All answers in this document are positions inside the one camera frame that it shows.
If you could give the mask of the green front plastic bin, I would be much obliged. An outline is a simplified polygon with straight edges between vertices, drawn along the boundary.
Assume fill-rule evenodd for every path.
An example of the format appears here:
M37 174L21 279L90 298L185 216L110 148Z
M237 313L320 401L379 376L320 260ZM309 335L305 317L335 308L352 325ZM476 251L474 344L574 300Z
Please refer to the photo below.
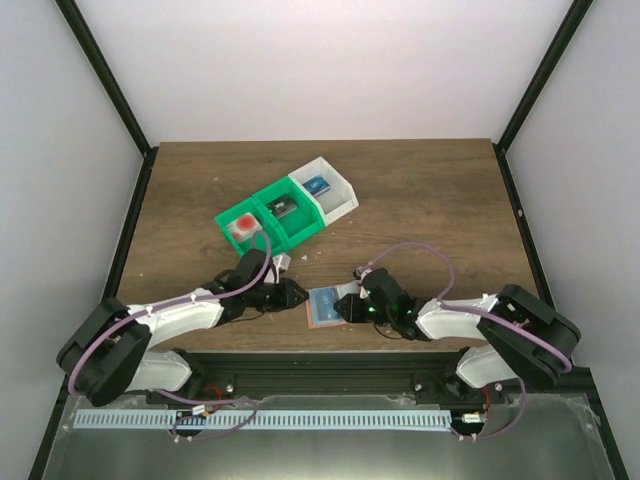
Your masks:
M285 251L284 229L268 208L253 196L216 215L214 220L239 255L247 253L252 246L266 246L261 235L254 237L257 232L268 236L273 255Z

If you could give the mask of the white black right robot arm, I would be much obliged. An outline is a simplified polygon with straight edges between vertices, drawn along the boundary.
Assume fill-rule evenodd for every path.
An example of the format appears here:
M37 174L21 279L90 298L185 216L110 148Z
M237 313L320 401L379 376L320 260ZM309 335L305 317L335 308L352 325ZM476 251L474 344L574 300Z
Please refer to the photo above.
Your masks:
M579 329L519 285L476 299L425 300L410 296L384 268L355 274L358 290L339 296L333 305L346 322L389 326L408 341L485 343L464 348L445 376L445 393L455 402L468 402L481 388L513 379L551 388L574 367Z

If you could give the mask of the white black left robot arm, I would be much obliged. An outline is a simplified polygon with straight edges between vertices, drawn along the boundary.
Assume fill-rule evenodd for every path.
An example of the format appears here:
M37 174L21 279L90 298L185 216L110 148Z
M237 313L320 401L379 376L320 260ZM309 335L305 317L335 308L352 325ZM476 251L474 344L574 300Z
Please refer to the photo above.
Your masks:
M114 297L102 300L56 357L69 393L94 407L139 391L195 403L204 392L201 365L184 350L159 352L157 345L224 326L248 309L278 313L304 304L309 293L285 277L288 263L284 254L268 257L251 249L235 268L187 294L133 305Z

